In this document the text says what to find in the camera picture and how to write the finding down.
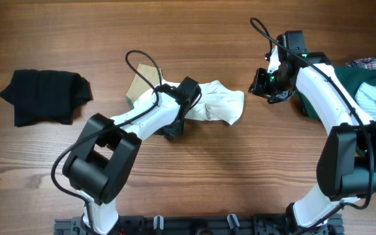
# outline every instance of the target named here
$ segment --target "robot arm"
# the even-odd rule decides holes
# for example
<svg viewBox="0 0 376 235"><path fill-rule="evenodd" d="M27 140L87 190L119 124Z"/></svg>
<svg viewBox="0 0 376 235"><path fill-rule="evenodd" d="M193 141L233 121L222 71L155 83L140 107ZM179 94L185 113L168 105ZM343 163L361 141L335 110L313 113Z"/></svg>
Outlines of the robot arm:
<svg viewBox="0 0 376 235"><path fill-rule="evenodd" d="M309 53L301 31L287 31L277 37L278 43L299 55L327 74L326 79L315 69L301 63L282 48L275 47L268 71L258 69L249 92L274 104L288 100L295 91L308 98L328 134L317 165L318 184L287 208L291 232L323 225L330 215L346 203L366 198L369 185L369 164L366 158L355 158L356 149L367 150L359 123L346 105L354 108L371 136L374 151L373 192L376 193L376 122L366 114L337 79L330 60L322 53ZM332 83L342 92L339 95Z"/></svg>
<svg viewBox="0 0 376 235"><path fill-rule="evenodd" d="M118 221L116 197L129 177L134 160L143 140L154 133L174 138L183 132L183 119L191 108L201 89L198 82L186 77L178 87L167 84L156 88L159 102L146 115L100 136L94 137L71 151L63 166L63 175L68 177L70 185L89 201L93 228L97 234L108 234ZM95 114L86 123L79 139L97 131L109 129L114 125L145 112L155 104L151 102L108 119ZM95 144L107 146L113 151L107 159L96 150ZM83 222L90 227L87 208Z"/></svg>

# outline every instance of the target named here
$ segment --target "wooden table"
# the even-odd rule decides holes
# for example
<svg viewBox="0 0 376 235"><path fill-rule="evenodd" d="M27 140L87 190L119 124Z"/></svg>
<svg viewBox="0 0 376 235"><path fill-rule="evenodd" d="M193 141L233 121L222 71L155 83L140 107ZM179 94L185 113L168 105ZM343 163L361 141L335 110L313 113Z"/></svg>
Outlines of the wooden table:
<svg viewBox="0 0 376 235"><path fill-rule="evenodd" d="M117 197L120 214L282 213L302 198L316 183L326 133L294 101L270 106L247 93L255 71L268 66L268 41L250 26L253 16L273 37L304 30L307 47L336 65L376 57L376 1L0 5L0 91L15 69L52 69L80 73L94 97L73 125L21 128L0 98L0 234L52 234L55 218L82 214L79 200L54 187L50 168L93 114L129 110L124 96L134 73L124 56L132 49L153 56L169 81L190 76L244 91L245 106L233 126L189 120L185 136L173 142L161 136L144 142ZM139 55L131 61L149 64ZM57 177L68 185L60 170ZM367 210L343 213L347 234L376 234L376 194Z"/></svg>

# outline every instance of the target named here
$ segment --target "black cable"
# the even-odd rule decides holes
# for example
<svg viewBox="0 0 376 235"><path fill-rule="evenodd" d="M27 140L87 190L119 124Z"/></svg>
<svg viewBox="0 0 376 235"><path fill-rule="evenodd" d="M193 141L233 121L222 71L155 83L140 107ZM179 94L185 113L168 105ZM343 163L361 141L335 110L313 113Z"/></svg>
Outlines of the black cable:
<svg viewBox="0 0 376 235"><path fill-rule="evenodd" d="M79 139L77 140L73 145L69 146L65 151L63 151L63 153L61 153L61 155L59 155L57 157L57 159L55 160L53 166L52 166L52 171L50 172L50 177L53 181L53 184L62 192L70 195L70 196L74 196L76 198L79 198L81 200L84 201L85 203L85 207L87 209L87 216L88 216L88 221L89 221L89 226L91 227L91 233L92 234L95 234L95 231L94 231L94 228L93 228L93 220L92 220L92 214L91 214L91 209L89 207L89 200L86 199L85 197L83 197L82 195L79 195L77 193L73 193L72 191L69 191L67 189L65 189L64 187L60 186L59 182L56 180L56 177L55 177L55 172L56 172L56 168L57 166L59 165L60 161L62 160L62 158L64 158L66 156L66 154L68 154L70 151L72 151L73 149L77 148L79 145L83 144L84 142L92 139L92 138L95 138L99 135L102 135L102 134L105 134L105 133L108 133L110 131L114 131L124 125L128 125L130 124L132 121L138 119L138 118L141 118L142 116L146 115L148 112L152 111L159 103L159 94L158 92L156 91L155 87L143 76L141 75L129 62L129 59L128 59L128 56L131 54L131 53L140 53L140 54L143 54L145 55L147 58L149 58L151 60L151 62L155 65L155 68L157 69L157 72L158 72L158 75L159 75L159 81L160 83L161 80L162 80L162 75L160 73L160 70L158 68L158 66L156 65L156 62L145 52L142 52L142 51L139 51L139 50L131 50L130 52L127 52L127 54L125 55L125 61L126 63L128 64L128 66L130 67L131 70L133 70L137 75L139 75L139 77L141 77L141 79L143 79L143 81L145 81L152 89L153 89L153 92L156 94L156 100L155 102L153 103L153 105L148 108L146 111L142 112L141 114L138 114L137 116L123 122L123 123L120 123L118 125L114 125L113 127L110 127L110 128L107 128L107 129L104 129L104 130L101 130L101 131L97 131L93 134L90 134L89 136L86 136L82 139Z"/></svg>
<svg viewBox="0 0 376 235"><path fill-rule="evenodd" d="M347 98L345 97L345 95L342 93L342 91L338 88L338 86L333 82L333 80L331 79L331 77L327 76L327 74L325 74L323 71L321 71L319 68L317 68L316 66L314 66L314 64L308 62L307 60L305 60L304 58L302 58L301 56L299 55L296 55L294 52L292 52L291 50L289 50L288 48L284 47L283 45L281 45L280 43L278 43L276 40L274 40L272 37L270 37L268 34L264 33L262 30L260 30L254 23L253 21L256 21L258 22L260 25L263 25L262 22L260 22L260 20L256 19L256 18L251 18L250 19L250 22L251 22L251 25L262 35L264 36L266 39L268 39L270 42L273 42L275 45L277 45L278 47L282 48L283 50L287 51L288 53L290 53L291 55L293 55L295 58L299 59L300 61L304 62L305 64L307 64L309 67L311 67L312 69L314 69L315 71L317 71L320 75L322 75L327 82L330 82L331 85L333 86L333 88L337 91L337 93L340 95L340 97L342 98L342 100L345 102L346 106L348 107L348 109L351 111L351 115L354 116L354 118L356 119L356 121L358 122L359 124L359 127L363 133L363 135L365 136L365 142L366 142L366 146L368 148L368 154L369 154L369 181L368 181L368 193L366 195L366 199L365 199L365 202L362 206L357 206L356 204L353 204L353 203L349 203L349 202L345 202L345 203L342 203L343 206L351 206L357 210L363 210L365 208L368 207L369 203L371 202L371 198L372 198L372 193L373 193L373 167L374 167L374 157L373 157L373 148L372 148L372 143L371 143L371 137L370 135L368 134L367 130L366 130L366 127L365 125L362 123L362 120L359 118L359 115L356 113L356 110L354 107L352 107L352 105L350 104L350 102L347 100Z"/></svg>
<svg viewBox="0 0 376 235"><path fill-rule="evenodd" d="M260 26L264 29L266 35L267 35L268 37L270 37L270 36L269 36L269 32L268 32L268 30L266 29L265 25L264 25L260 20L258 20L258 19L256 19L256 18L254 18L254 21L258 22L258 24L260 24ZM269 49L269 53L268 53L268 55L269 55L269 57L271 57L271 54L272 54L272 41L271 41L271 40L269 40L269 48L270 48L270 49Z"/></svg>
<svg viewBox="0 0 376 235"><path fill-rule="evenodd" d="M202 97L202 93L200 93L199 98L198 98L198 99L195 101L195 103L189 108L189 110L191 110L192 108L194 108L194 106L196 106L196 104L198 104L198 102L200 101L201 97Z"/></svg>

